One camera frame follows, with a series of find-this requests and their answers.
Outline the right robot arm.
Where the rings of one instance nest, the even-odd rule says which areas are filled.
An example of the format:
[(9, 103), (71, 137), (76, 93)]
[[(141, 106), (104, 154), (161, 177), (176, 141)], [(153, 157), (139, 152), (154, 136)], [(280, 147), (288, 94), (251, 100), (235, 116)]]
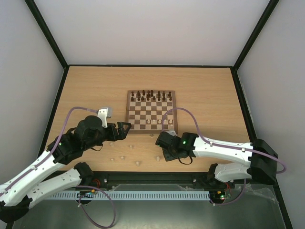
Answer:
[(213, 157), (228, 164), (212, 164), (208, 182), (213, 187), (237, 179), (252, 179), (273, 185), (277, 174), (277, 153), (262, 139), (252, 143), (232, 143), (214, 139), (203, 140), (198, 134), (174, 130), (162, 131), (155, 144), (163, 150), (166, 161), (182, 158)]

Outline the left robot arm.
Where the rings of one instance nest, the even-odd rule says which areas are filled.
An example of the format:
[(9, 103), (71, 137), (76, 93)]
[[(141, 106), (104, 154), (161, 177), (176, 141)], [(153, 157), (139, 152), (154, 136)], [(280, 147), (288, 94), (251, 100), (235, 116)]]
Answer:
[(89, 185), (94, 173), (84, 162), (77, 163), (61, 175), (48, 177), (81, 157), (88, 149), (102, 146), (105, 141), (124, 140), (131, 126), (126, 122), (105, 124), (99, 117), (90, 115), (81, 120), (77, 127), (56, 137), (30, 166), (1, 185), (1, 221), (14, 222), (27, 214), (36, 204), (57, 192), (78, 185)]

